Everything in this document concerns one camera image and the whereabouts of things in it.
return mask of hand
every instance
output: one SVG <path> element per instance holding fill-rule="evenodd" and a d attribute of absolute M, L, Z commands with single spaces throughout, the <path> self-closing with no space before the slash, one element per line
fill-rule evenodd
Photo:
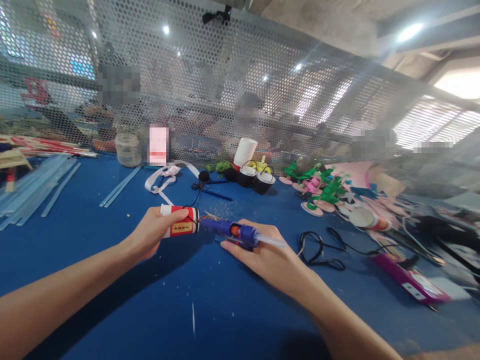
<path fill-rule="evenodd" d="M 264 225 L 242 219 L 239 224 L 255 227 L 262 235 L 285 241 L 276 226 Z M 223 241 L 221 247 L 260 275 L 274 288 L 300 301 L 300 297 L 319 280 L 285 242 L 286 248 L 261 243 L 253 252 L 247 251 L 230 241 Z"/>
<path fill-rule="evenodd" d="M 159 206 L 150 207 L 135 230 L 122 242 L 129 249 L 138 252 L 142 260 L 149 259 L 157 251 L 169 226 L 185 219 L 188 214 L 187 209 L 182 209 L 162 216 Z"/>

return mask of ceiling light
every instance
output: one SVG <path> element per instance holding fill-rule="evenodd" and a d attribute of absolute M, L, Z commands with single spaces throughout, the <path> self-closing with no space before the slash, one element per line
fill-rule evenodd
<path fill-rule="evenodd" d="M 397 41 L 399 43 L 402 43 L 408 39 L 411 39 L 413 38 L 415 35 L 417 35 L 420 30 L 422 30 L 424 28 L 424 24 L 422 24 L 421 22 L 418 22 L 416 24 L 413 24 L 413 25 L 410 25 L 409 27 L 407 27 L 405 30 L 403 30 L 400 35 L 398 35 L 397 37 Z"/>

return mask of black paper cup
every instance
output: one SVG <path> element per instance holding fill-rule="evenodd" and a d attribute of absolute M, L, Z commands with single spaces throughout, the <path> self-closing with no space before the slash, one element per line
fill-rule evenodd
<path fill-rule="evenodd" d="M 240 184 L 240 186 L 249 188 L 255 178 L 255 175 L 257 175 L 257 170 L 255 170 L 253 167 L 243 165 L 240 168 L 238 176 L 236 177 L 236 181 Z"/>
<path fill-rule="evenodd" d="M 275 177 L 273 174 L 266 172 L 259 172 L 252 183 L 253 191 L 257 194 L 265 194 L 275 183 Z"/>

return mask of black pom pom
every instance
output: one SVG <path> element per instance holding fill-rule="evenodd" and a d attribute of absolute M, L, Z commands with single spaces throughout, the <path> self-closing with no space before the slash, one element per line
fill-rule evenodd
<path fill-rule="evenodd" d="M 210 180 L 210 174 L 208 171 L 202 171 L 198 175 L 198 180 L 200 180 L 201 183 L 206 183 L 208 180 Z"/>
<path fill-rule="evenodd" d="M 231 182 L 236 182 L 237 181 L 237 170 L 234 168 L 229 168 L 223 172 L 223 176 L 225 179 Z"/>

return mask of glass jar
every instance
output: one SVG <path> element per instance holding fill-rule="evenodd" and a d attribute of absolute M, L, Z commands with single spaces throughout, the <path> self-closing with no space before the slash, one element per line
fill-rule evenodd
<path fill-rule="evenodd" d="M 142 161 L 140 142 L 136 135 L 119 133 L 115 136 L 116 158 L 125 167 L 134 168 Z"/>

